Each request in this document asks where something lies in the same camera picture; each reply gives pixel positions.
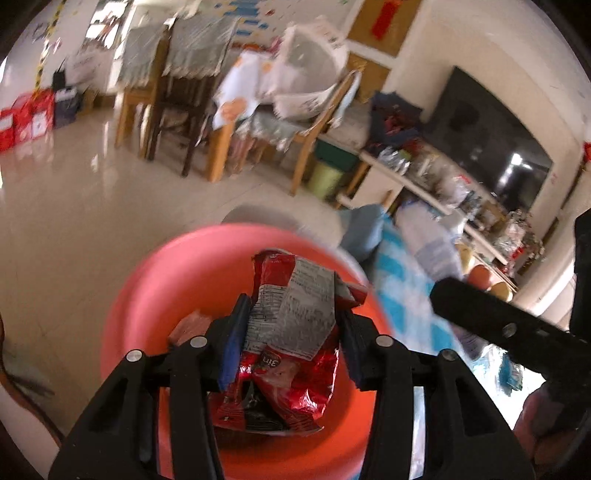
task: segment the nutrition label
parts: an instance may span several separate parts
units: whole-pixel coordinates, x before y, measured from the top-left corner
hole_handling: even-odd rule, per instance
[[[335,273],[302,258],[285,289],[277,313],[274,349],[312,360],[335,326]]]
[[[261,285],[258,300],[253,305],[244,350],[250,353],[261,353],[277,326],[277,315],[285,294],[285,287],[277,285]]]

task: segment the yellow black tape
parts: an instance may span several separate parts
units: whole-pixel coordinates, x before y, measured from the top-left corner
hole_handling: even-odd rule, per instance
[[[53,35],[54,30],[56,29],[57,22],[60,19],[61,11],[64,9],[64,5],[68,0],[61,0],[59,5],[57,6],[56,12],[53,14],[53,19],[49,27],[47,28],[47,32],[45,34],[45,43],[43,44],[43,50],[41,51],[41,58],[39,59],[39,64],[37,65],[37,75],[35,76],[35,93],[39,91],[41,88],[41,77],[43,76],[43,67],[45,66],[45,61],[49,55],[49,46],[50,46],[50,38]]]

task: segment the red snack bag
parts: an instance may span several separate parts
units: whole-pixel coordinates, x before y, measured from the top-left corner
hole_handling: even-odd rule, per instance
[[[213,423],[250,432],[316,432],[339,358],[335,307],[360,305],[366,290],[289,253],[264,251],[254,260],[254,306],[238,376],[225,395],[210,395]]]

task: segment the blue checkered cloth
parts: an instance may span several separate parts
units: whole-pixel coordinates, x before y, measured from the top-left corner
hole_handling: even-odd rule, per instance
[[[441,350],[451,348],[470,365],[449,322],[433,313],[429,300],[433,281],[408,252],[400,233],[390,221],[384,223],[372,280],[394,338],[409,350],[430,355],[437,355]],[[422,402],[423,399],[417,398],[415,392],[415,406],[418,407]],[[424,435],[422,415],[422,412],[415,411],[415,436]],[[411,477],[416,478],[423,471],[424,452],[417,438],[413,438],[413,444]],[[358,479],[357,474],[350,480]]]

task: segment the black tv screen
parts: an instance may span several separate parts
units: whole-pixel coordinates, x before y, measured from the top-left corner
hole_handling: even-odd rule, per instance
[[[529,211],[552,167],[517,117],[458,67],[423,134],[510,212]]]

